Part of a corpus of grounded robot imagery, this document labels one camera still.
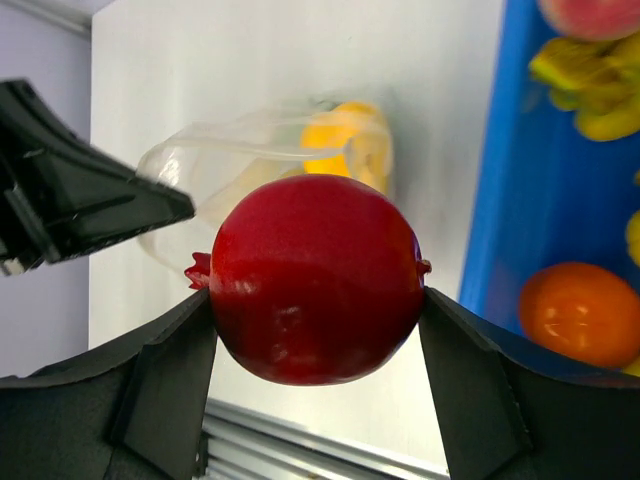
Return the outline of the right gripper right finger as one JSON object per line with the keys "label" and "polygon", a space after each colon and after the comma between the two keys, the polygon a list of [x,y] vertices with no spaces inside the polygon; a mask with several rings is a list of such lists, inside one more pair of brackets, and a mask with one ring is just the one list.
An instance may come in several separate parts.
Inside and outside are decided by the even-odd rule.
{"label": "right gripper right finger", "polygon": [[638,378],[551,352],[432,288],[419,333],[451,478],[638,478]]}

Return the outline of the yellow bell pepper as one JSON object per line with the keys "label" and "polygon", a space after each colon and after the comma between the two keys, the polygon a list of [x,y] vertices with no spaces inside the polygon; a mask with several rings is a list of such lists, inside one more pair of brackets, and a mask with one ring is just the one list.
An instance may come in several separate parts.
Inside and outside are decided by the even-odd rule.
{"label": "yellow bell pepper", "polygon": [[283,178],[303,173],[333,174],[358,180],[385,196],[392,192],[393,138],[384,113],[361,101],[321,101],[306,108],[289,105],[284,118],[294,122],[293,138],[302,148],[339,149],[340,154],[304,160]]}

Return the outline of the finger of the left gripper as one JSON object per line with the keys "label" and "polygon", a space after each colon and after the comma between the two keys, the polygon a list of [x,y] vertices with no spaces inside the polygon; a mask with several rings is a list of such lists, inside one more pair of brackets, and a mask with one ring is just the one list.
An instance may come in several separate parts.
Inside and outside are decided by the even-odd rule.
{"label": "finger of the left gripper", "polygon": [[187,194],[75,135],[27,80],[2,81],[2,275],[88,256],[194,215]]}

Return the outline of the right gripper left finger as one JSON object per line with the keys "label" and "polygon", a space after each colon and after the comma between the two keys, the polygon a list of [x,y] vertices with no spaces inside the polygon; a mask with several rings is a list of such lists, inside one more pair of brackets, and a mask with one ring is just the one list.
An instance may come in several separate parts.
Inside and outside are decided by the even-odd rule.
{"label": "right gripper left finger", "polygon": [[73,358],[1,380],[4,479],[192,479],[216,352],[209,294]]}

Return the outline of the clear zip top bag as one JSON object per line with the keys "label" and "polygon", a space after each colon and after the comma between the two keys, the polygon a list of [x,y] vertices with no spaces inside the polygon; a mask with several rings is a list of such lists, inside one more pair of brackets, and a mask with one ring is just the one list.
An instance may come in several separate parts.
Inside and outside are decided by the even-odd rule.
{"label": "clear zip top bag", "polygon": [[188,194],[195,216],[141,235],[138,243],[143,251],[180,271],[190,263],[192,253],[210,252],[222,222],[249,193],[283,178],[286,169],[299,167],[304,160],[340,154],[339,149],[300,147],[293,138],[294,122],[284,118],[289,105],[306,108],[321,101],[376,105],[344,95],[282,102],[224,124],[191,124],[148,150],[138,173]]}

